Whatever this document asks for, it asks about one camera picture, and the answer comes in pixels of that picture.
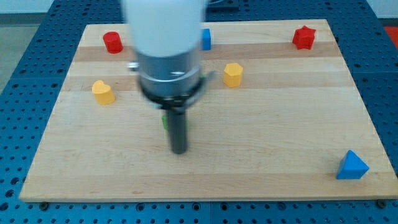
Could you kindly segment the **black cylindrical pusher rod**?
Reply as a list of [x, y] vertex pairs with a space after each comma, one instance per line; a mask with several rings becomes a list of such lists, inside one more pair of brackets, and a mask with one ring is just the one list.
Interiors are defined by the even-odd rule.
[[187, 121], [185, 112], [166, 111], [169, 142], [174, 154], [183, 154], [188, 149]]

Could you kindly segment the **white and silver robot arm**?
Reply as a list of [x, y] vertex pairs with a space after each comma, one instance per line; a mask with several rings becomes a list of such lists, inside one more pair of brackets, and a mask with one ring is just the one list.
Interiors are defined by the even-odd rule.
[[206, 0], [125, 0], [121, 2], [138, 63], [138, 84], [164, 110], [170, 149], [188, 149], [186, 111], [212, 77], [202, 73], [202, 23]]

